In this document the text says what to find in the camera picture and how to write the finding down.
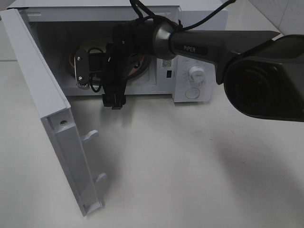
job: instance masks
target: white knob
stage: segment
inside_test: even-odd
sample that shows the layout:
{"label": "white knob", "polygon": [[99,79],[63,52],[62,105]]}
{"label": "white knob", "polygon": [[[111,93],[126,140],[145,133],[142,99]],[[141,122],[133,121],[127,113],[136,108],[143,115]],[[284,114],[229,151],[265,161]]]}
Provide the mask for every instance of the white knob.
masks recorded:
{"label": "white knob", "polygon": [[191,82],[201,83],[205,80],[204,69],[200,66],[194,66],[189,70],[189,78]]}

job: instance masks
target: robotic arm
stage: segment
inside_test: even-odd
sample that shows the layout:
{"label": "robotic arm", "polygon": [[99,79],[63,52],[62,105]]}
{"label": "robotic arm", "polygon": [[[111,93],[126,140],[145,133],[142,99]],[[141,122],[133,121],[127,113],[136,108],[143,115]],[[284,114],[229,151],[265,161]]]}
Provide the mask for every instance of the robotic arm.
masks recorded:
{"label": "robotic arm", "polygon": [[[105,106],[120,109],[125,104],[125,87],[132,68],[142,55],[173,59],[182,55],[213,63],[217,84],[224,83],[230,102],[242,113],[255,118],[304,121],[304,36],[290,35],[272,40],[272,31],[188,31],[181,24],[156,16],[140,1],[130,1],[139,18],[113,29],[113,44],[100,61],[78,50],[75,57],[79,87],[92,85],[93,72],[104,88]],[[222,8],[235,2],[229,0]],[[148,14],[143,17],[136,7]]]}

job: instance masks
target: wall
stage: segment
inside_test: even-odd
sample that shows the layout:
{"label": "wall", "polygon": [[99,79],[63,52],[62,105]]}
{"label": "wall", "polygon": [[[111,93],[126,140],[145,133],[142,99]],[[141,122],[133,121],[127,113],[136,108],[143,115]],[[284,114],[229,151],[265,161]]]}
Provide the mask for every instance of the wall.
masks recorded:
{"label": "wall", "polygon": [[304,0],[250,0],[283,34],[304,34]]}
{"label": "wall", "polygon": [[5,10],[14,0],[0,0],[0,11]]}

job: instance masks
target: control panel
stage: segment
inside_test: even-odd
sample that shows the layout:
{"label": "control panel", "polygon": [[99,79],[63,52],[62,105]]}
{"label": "control panel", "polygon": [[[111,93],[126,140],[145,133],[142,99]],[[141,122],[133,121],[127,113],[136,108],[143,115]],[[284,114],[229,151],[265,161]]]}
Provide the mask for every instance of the control panel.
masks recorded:
{"label": "control panel", "polygon": [[211,63],[178,56],[174,102],[202,102],[211,97],[215,67]]}

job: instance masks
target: qr code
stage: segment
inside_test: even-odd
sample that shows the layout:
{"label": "qr code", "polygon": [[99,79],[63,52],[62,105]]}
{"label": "qr code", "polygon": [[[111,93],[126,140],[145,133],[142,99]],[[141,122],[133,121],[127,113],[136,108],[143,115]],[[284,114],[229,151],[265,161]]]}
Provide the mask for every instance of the qr code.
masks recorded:
{"label": "qr code", "polygon": [[172,67],[172,60],[163,60],[162,61],[162,68],[171,68]]}

